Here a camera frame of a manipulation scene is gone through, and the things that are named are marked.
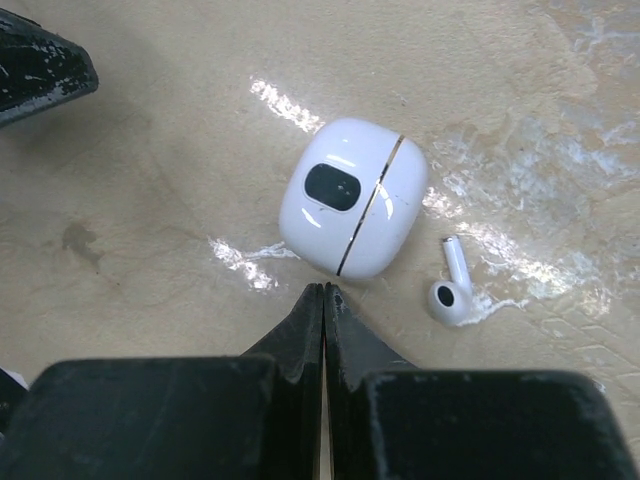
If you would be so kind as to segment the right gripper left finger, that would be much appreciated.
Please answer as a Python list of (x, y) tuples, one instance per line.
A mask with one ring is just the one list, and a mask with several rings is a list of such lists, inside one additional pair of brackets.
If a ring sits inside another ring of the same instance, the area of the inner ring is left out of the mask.
[(323, 288), (238, 356), (48, 367), (1, 445), (5, 479), (315, 479)]

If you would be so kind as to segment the small white case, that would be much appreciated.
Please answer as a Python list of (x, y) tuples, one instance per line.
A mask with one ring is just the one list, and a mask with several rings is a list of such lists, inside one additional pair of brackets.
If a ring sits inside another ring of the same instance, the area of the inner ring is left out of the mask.
[(428, 163), (406, 136), (357, 118), (324, 125), (288, 183), (279, 232), (317, 268), (350, 280), (383, 272), (407, 240)]

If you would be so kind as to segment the white earbud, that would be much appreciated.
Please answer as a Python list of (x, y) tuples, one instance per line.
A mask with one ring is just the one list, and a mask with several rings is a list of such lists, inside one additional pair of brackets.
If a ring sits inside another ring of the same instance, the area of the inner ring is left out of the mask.
[(458, 326), (471, 312), (472, 281), (459, 237), (444, 238), (442, 247), (450, 279), (436, 281), (430, 287), (427, 305), (436, 321), (446, 326)]

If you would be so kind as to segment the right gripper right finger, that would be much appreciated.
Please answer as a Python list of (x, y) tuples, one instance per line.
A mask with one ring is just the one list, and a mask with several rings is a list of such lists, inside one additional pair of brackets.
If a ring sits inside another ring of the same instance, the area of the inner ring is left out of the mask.
[(607, 400), (562, 370), (421, 369), (324, 290), (336, 479), (635, 479)]

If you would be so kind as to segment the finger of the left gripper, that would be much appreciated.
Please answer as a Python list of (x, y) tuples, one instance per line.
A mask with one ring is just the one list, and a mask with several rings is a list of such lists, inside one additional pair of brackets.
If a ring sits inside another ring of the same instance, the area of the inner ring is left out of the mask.
[(95, 92), (99, 77), (81, 46), (1, 11), (1, 125)]

